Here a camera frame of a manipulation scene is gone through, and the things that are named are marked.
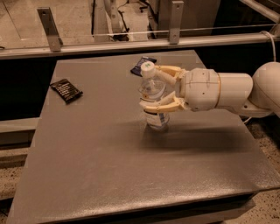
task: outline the gray tabletop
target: gray tabletop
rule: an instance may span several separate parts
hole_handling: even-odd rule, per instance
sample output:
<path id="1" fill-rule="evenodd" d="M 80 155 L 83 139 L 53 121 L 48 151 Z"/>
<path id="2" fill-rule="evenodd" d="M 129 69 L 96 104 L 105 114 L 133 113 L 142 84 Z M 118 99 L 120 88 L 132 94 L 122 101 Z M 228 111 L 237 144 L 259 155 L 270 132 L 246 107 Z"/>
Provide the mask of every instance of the gray tabletop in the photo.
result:
<path id="1" fill-rule="evenodd" d="M 194 51 L 145 54 L 161 65 L 203 67 Z M 130 69 L 142 55 L 59 61 L 84 95 L 66 105 L 51 89 L 8 223 L 67 221 L 278 188 L 280 176 L 238 115 L 170 114 L 146 126 Z"/>

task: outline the speckled floor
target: speckled floor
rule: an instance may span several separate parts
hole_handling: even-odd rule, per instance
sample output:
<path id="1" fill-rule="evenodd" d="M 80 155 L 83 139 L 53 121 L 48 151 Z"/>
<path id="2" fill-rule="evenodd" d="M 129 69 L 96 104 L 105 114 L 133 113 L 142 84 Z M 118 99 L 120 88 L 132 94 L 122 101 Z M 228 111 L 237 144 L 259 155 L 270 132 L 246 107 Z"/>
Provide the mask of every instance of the speckled floor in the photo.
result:
<path id="1" fill-rule="evenodd" d="M 35 17 L 35 6 L 51 5 L 54 8 L 54 16 L 58 23 L 59 33 L 64 39 L 66 45 L 72 44 L 91 44 L 94 42 L 90 35 L 90 16 L 88 11 L 88 0 L 3 0 L 6 5 L 0 2 L 0 46 L 6 48 L 17 47 L 34 47 L 34 46 L 47 46 L 46 37 L 43 29 Z M 119 5 L 122 5 L 126 1 L 118 1 Z M 5 12 L 4 6 L 10 11 L 10 15 Z M 134 8 L 128 7 L 128 5 L 122 7 L 126 21 L 131 32 L 138 32 L 141 24 L 146 28 L 146 22 L 139 23 L 146 18 L 146 14 L 138 11 L 138 3 L 135 3 Z M 136 13 L 136 16 L 129 19 L 129 13 Z M 23 23 L 23 21 L 31 21 L 29 24 Z M 32 27 L 32 35 L 29 32 L 25 32 L 28 26 Z M 145 35 L 130 35 L 130 40 L 143 40 L 146 39 Z M 268 160 L 280 172 L 280 150 L 279 140 L 274 138 L 273 132 L 266 128 L 262 119 L 253 119 L 248 124 L 248 129 L 251 131 L 253 137 L 260 146 L 260 149 L 267 156 Z M 20 152 L 14 150 L 0 150 L 0 158 L 7 158 L 12 156 L 12 153 L 21 153 L 24 155 L 28 152 L 28 149 L 22 149 Z M 6 222 L 6 215 L 9 212 L 9 204 L 11 203 L 8 198 L 12 198 L 17 187 L 17 182 L 20 179 L 20 174 L 23 169 L 23 162 L 16 162 L 13 165 L 6 165 L 0 167 L 0 224 Z M 226 220 L 224 223 L 280 223 L 280 190 L 261 192 L 254 197 L 256 206 L 246 212 L 244 215 L 235 220 Z"/>

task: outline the water bottle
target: water bottle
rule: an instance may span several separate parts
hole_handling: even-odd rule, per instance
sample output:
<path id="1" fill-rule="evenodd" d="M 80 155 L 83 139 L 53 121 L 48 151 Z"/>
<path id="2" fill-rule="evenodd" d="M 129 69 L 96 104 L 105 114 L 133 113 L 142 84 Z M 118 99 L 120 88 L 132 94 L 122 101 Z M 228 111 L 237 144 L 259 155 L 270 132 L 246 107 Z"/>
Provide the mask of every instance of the water bottle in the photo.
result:
<path id="1" fill-rule="evenodd" d="M 158 102 L 165 96 L 166 84 L 156 76 L 156 68 L 152 62 L 144 62 L 141 65 L 142 84 L 139 88 L 141 104 L 149 105 L 149 102 Z M 169 122 L 168 113 L 149 113 L 144 111 L 149 126 L 156 131 L 167 130 Z"/>

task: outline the white bottle cap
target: white bottle cap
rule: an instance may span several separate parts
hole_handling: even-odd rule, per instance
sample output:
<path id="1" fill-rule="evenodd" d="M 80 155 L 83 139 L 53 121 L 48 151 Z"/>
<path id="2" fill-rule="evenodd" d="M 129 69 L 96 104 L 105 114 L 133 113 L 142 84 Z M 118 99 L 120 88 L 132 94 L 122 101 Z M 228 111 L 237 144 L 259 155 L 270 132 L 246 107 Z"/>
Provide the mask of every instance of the white bottle cap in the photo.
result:
<path id="1" fill-rule="evenodd" d="M 156 69 L 155 69 L 155 64 L 146 61 L 141 65 L 141 75 L 143 76 L 144 79 L 149 79 L 155 76 L 156 74 Z"/>

